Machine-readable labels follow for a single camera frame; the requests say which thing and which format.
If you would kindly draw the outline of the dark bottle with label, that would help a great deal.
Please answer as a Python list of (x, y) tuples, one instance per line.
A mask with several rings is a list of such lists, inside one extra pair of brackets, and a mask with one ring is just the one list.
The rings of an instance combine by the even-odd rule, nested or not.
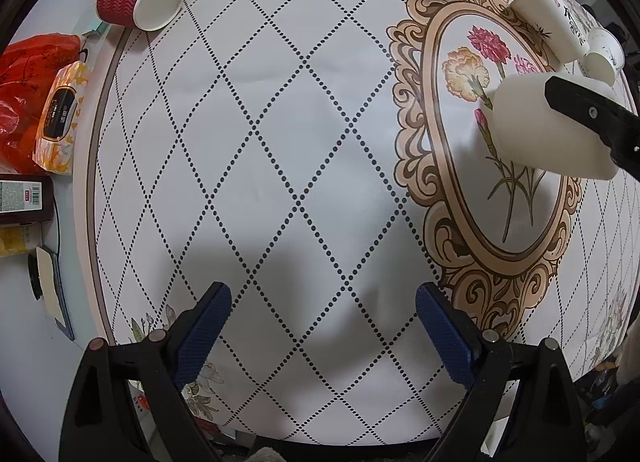
[(1, 175), (2, 226), (49, 222), (54, 216), (52, 179), (46, 175)]

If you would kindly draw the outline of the yellow snack bag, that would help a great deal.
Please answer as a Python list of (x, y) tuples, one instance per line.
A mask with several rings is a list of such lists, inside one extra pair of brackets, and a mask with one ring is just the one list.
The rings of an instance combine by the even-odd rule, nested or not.
[(1, 257), (27, 253), (31, 248), (27, 226), (0, 228)]

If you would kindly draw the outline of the floral diamond pattern tablecloth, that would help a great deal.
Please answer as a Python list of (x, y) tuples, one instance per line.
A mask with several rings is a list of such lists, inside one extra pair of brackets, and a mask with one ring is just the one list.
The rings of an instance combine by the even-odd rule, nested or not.
[(576, 378), (600, 364), (637, 293), (639, 187), (498, 154), (488, 93), (559, 66), (511, 1), (183, 0), (160, 32), (110, 30), (82, 167), (99, 334), (139, 340), (227, 283), (191, 411), (318, 445), (446, 427), (462, 390), (416, 318), (425, 281), (503, 338), (554, 338)]

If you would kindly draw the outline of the white cup with print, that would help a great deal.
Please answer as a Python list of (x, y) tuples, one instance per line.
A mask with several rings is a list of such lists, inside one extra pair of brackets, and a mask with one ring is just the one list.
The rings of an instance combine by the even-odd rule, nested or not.
[(513, 0), (511, 7), (561, 64), (581, 63), (589, 53), (589, 34), (598, 23), (577, 1)]

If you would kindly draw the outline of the orange wet wipes pack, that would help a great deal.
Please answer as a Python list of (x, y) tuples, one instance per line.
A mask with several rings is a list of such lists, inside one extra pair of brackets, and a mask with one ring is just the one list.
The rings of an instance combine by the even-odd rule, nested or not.
[(32, 159), (49, 173), (73, 173), (76, 130), (84, 104), (89, 69), (76, 60), (56, 74), (38, 124)]

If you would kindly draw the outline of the white blue notebook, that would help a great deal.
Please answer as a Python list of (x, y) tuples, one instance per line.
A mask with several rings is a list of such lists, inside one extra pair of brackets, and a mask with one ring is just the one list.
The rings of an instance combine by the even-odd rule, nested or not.
[(27, 256), (27, 267), (35, 299), (43, 301), (58, 329), (74, 341), (76, 337), (65, 302), (58, 255), (47, 247), (37, 247)]

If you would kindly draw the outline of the red plastic bag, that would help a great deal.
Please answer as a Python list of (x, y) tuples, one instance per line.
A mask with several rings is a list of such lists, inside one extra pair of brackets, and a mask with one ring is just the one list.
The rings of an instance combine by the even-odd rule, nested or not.
[(40, 175), (32, 160), (37, 127), (58, 71), (76, 62), (75, 34), (39, 34), (10, 44), (1, 55), (1, 160), (18, 174)]

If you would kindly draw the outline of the plain white plastic cup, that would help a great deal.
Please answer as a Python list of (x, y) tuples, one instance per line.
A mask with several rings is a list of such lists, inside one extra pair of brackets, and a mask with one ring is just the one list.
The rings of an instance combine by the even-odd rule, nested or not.
[(606, 100), (615, 100), (613, 90), (599, 80), (557, 72), (512, 74), (491, 94), (487, 116), (499, 155), (559, 175), (602, 181), (613, 178), (618, 167), (597, 133), (547, 102), (544, 85), (550, 79), (561, 79), (564, 88), (583, 86)]

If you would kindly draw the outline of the teal small card box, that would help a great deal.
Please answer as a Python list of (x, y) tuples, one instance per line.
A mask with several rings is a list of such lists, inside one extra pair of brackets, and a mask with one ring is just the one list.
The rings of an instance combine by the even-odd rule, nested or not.
[(87, 30), (82, 35), (85, 38), (99, 38), (102, 37), (110, 27), (111, 25), (107, 22), (99, 22), (94, 28)]

